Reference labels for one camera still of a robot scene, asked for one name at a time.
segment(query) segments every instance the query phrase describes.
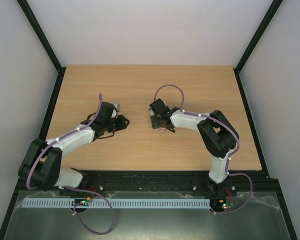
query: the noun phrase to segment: wooden table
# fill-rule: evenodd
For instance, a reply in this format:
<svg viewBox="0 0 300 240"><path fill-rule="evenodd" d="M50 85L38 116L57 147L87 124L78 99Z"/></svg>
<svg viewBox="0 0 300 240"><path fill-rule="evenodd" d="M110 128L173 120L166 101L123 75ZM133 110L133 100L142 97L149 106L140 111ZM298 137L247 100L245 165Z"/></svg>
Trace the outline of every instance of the wooden table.
<svg viewBox="0 0 300 240"><path fill-rule="evenodd" d="M211 155L200 134L177 128L176 133L152 129L149 104L158 87L183 89L188 111L220 110L240 136L241 149L231 170L261 170L260 161L231 66L69 65L66 68L47 139L72 129L95 112L103 101L121 104L130 120L114 137L86 144L62 160L63 167L80 170L209 170ZM182 96L173 87L158 97L179 107Z"/></svg>

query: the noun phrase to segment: purple cable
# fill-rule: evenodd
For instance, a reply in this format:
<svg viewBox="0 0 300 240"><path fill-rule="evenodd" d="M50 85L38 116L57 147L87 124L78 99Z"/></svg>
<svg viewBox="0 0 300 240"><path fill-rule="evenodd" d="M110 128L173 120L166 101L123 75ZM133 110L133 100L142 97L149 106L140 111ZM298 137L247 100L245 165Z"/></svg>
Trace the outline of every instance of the purple cable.
<svg viewBox="0 0 300 240"><path fill-rule="evenodd" d="M73 207L73 213L75 214L75 216L77 217L77 219L80 221L80 223L82 224L82 226L87 230L89 231L90 233L92 234L96 234L96 235L105 235L105 234L108 234L112 231L114 225L115 225L115 221L116 221L116 216L115 216L115 211L111 205L111 203L109 202L108 199L106 199L104 196L102 196L101 194L95 192L95 191L89 191L89 190L81 190L81 189L76 189L76 188L73 188L73 187L70 187L70 186L65 186L66 189L69 189L69 190L72 190L72 191L75 191L75 192L82 192L82 193L89 193L89 194L94 194L100 198L102 198L103 200L106 201L106 203L109 205L110 207L110 210L111 210L111 214L112 214L112 222L111 222L111 225L109 227L109 229L107 231L104 231L104 232L98 232L98 231L93 231L92 229L90 229L89 227L87 227L86 224L84 224L84 222L81 220L81 218L79 217L79 215L76 213L76 204L74 205Z"/></svg>
<svg viewBox="0 0 300 240"><path fill-rule="evenodd" d="M186 114L186 115L190 115L190 116L198 116L199 114L201 115L201 117L203 118L207 118L207 119L210 119L212 121L214 121L215 123L221 125L222 127L224 127L235 139L236 141L236 149L231 152L226 160L226 165L225 165L225 171L228 172L228 168L229 168L229 159L230 157L235 154L236 152L239 151L240 149L240 141L239 141L239 138L237 137L237 135L235 134L234 131L232 131L227 125L225 125L223 122L219 121L218 119L215 119L214 117L211 117L207 114L204 114L204 113L198 113L198 112L192 112L192 111L185 111L183 110L183 105L184 105L184 101L185 101L185 94L184 92L182 91L182 89L180 87L178 87L177 85L174 85L174 84L166 84L166 85L163 85L161 87L158 88L158 90L155 92L154 94L154 100L156 100L156 97L157 97L157 94L158 92L160 91L160 89L164 88L164 87L174 87L176 89L178 89L181 94L182 94L182 101L181 101L181 104L180 104L180 111L183 112L183 114Z"/></svg>
<svg viewBox="0 0 300 240"><path fill-rule="evenodd" d="M234 212L237 212L239 210L241 210L245 205L247 205L247 203L250 201L251 199L251 196L252 196L252 193L253 193L253 184L252 184L252 180L251 178L243 173L243 172L240 172L240 173L233 173L233 174L229 174L229 176L233 177L233 176L245 176L249 182L250 182L250 192L249 192L249 196L247 198L247 200L244 202L244 204L242 204L240 207L238 207L237 209L235 210L232 210L232 211L224 211L224 212L216 212L215 210L213 210L212 208L210 208L210 210L213 212L213 214L219 214L219 215L223 215L223 214L232 214Z"/></svg>
<svg viewBox="0 0 300 240"><path fill-rule="evenodd" d="M66 138L66 137L68 137L68 136L70 136L71 134L77 133L77 132L82 131L82 130L86 129L87 127L89 127L89 126L93 123L93 121L96 119L96 117L97 117L97 115L98 115L98 113L99 113L99 111L100 111L100 108L101 108L101 105L102 105L102 98L103 98L103 97L102 97L102 94L99 93L99 100L100 100L100 103L99 103L99 106L98 106L98 108L97 108L97 110L96 110L96 112L95 112L93 118L91 119L91 121L90 121L87 125L84 125L84 126L80 127L79 130L78 130L78 129L74 129L74 130L69 131L69 132L67 132L66 134L60 136L60 137L59 137L59 141L62 140L62 139L64 139L64 138ZM51 142L48 146L46 146L46 147L42 150L42 152L39 154L39 156L36 158L36 160L34 161L33 166L32 166L32 168L31 168L31 170L30 170L30 172L29 172L29 174L28 174L28 177L27 177L27 179L26 179L26 187L27 187L29 190L33 190L33 189L36 189L36 188L37 188L37 187L32 187L32 186L30 186L30 180L31 180L32 174L33 174L34 171L35 171L35 168L37 167L38 163L40 162L40 160L41 160L41 158L44 156L44 154L45 154L45 153L46 153L46 152L47 152L54 144L56 144L57 142L58 142L57 140L54 140L54 141Z"/></svg>

